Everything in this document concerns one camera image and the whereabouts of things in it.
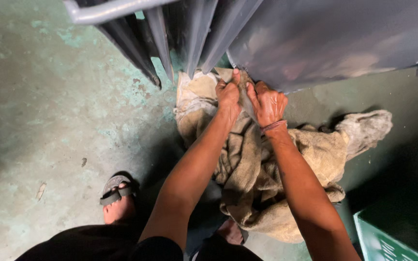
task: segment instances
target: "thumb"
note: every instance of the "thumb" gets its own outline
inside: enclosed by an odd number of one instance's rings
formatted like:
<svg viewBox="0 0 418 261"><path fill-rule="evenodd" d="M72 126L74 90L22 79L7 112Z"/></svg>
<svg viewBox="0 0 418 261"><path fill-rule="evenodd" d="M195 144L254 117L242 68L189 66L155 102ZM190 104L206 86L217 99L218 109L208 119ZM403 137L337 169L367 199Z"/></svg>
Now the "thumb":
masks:
<svg viewBox="0 0 418 261"><path fill-rule="evenodd" d="M238 86L238 83L240 82L240 78L241 78L240 70L238 68L234 68L233 73L232 73L231 83L235 84L235 86Z"/></svg>
<svg viewBox="0 0 418 261"><path fill-rule="evenodd" d="M257 99L257 94L256 94L256 91L254 90L253 84L250 82L247 82L246 87L247 87L247 91L246 91L247 97L253 104L254 109L258 110L261 104L259 104L259 100Z"/></svg>

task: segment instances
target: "debris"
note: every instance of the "debris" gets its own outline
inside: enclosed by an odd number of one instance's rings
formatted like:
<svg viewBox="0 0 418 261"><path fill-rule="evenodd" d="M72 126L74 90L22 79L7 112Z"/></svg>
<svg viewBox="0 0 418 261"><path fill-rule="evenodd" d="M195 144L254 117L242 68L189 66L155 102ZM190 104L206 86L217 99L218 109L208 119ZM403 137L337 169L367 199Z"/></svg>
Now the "debris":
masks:
<svg viewBox="0 0 418 261"><path fill-rule="evenodd" d="M45 188L46 188L46 182L43 182L38 189L38 193L36 194L36 199L38 199L38 201L41 199L41 196L43 195Z"/></svg>

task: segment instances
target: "stained floor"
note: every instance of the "stained floor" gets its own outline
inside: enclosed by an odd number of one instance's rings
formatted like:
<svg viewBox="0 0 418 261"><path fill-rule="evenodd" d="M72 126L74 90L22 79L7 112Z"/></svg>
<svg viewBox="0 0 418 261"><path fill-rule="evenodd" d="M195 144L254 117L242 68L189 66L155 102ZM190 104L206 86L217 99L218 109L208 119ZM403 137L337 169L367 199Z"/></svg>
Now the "stained floor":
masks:
<svg viewBox="0 0 418 261"><path fill-rule="evenodd" d="M102 223L98 198L116 171L152 183L182 155L172 113L176 87L153 62L161 91L94 27L71 25L61 1L0 0L0 260L67 228ZM377 148L347 163L340 183L351 191L411 151L418 157L415 71L290 94L285 116L290 127L319 126L375 108L391 111L394 127ZM348 203L339 211L355 239ZM266 261L310 259L304 243L252 233L247 246Z"/></svg>

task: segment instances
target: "dirty towel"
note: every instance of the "dirty towel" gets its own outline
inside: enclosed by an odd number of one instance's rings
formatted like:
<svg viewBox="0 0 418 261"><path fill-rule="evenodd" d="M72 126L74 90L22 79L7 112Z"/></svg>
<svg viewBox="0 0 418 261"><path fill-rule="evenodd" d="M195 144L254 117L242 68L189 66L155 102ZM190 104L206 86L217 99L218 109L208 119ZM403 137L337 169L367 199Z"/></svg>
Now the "dirty towel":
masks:
<svg viewBox="0 0 418 261"><path fill-rule="evenodd" d="M197 72L193 80L185 73L179 75L174 112L177 128L188 147L202 134L217 111L216 95L212 90L218 79L218 75L212 73ZM356 127L360 118L349 116L348 119L354 121L351 126ZM391 124L391 114L386 120ZM370 128L372 124L366 121L361 125ZM348 144L357 147L352 149L353 154L373 146L352 140L359 135L348 135L347 129L342 126L339 131L322 133L306 125L300 130L288 130L333 203L345 197L345 192L336 182L344 172ZM245 111L241 112L229 133L213 177L223 186L220 210L231 216L242 229L264 233L283 242L303 241L285 199L270 142L261 136L259 126Z"/></svg>

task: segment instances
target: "finger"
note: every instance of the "finger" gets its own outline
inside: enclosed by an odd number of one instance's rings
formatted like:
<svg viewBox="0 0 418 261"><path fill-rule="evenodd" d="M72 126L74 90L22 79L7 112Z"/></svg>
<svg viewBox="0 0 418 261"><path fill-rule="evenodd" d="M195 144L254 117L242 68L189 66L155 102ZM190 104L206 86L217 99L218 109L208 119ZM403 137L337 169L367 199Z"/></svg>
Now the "finger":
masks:
<svg viewBox="0 0 418 261"><path fill-rule="evenodd" d="M247 97L253 104L253 107L255 109L258 109L261 106L261 104L259 104L259 100L257 99L257 94L256 94L256 91L254 90L253 84L250 82L247 82L246 87L247 87L247 91L246 91Z"/></svg>
<svg viewBox="0 0 418 261"><path fill-rule="evenodd" d="M235 84L235 86L238 86L238 83L240 83L240 78L241 78L240 70L238 68L234 68L233 73L232 73L231 83Z"/></svg>
<svg viewBox="0 0 418 261"><path fill-rule="evenodd" d="M258 95L269 90L269 88L263 81L258 81L256 83L255 89Z"/></svg>
<svg viewBox="0 0 418 261"><path fill-rule="evenodd" d="M216 85L216 91L225 88L226 83L223 79L220 79Z"/></svg>

